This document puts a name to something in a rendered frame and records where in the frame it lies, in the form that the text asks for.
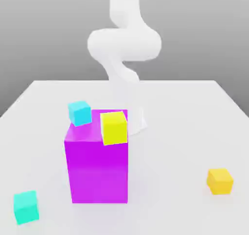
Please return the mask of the small orange-yellow cube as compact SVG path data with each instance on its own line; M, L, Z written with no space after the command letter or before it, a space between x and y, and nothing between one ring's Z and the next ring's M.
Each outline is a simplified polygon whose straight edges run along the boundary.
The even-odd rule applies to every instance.
M207 185L213 195L228 195L232 191L233 177L225 168L209 169Z

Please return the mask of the large magenta box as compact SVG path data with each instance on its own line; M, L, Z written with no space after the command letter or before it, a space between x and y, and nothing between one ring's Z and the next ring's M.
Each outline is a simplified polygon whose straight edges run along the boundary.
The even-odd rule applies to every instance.
M92 122L69 126L64 147L73 203L128 202L128 144L104 145L100 114L92 110Z

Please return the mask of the small turquoise cube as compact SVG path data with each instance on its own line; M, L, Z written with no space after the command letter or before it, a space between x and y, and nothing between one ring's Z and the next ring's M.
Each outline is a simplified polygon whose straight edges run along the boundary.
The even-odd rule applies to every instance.
M14 215L17 225L39 220L36 191L14 194Z

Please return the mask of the small cyan cube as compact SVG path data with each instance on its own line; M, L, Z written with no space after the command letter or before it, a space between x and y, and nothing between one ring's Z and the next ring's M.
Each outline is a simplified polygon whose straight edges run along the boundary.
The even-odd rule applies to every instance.
M86 101L68 104L69 118L75 127L92 122L91 107Z

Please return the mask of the small yellow cube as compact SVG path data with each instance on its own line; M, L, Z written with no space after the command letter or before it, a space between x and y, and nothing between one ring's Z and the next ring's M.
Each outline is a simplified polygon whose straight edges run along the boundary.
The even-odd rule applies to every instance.
M101 113L100 124L104 145L117 145L128 142L127 120L123 111Z

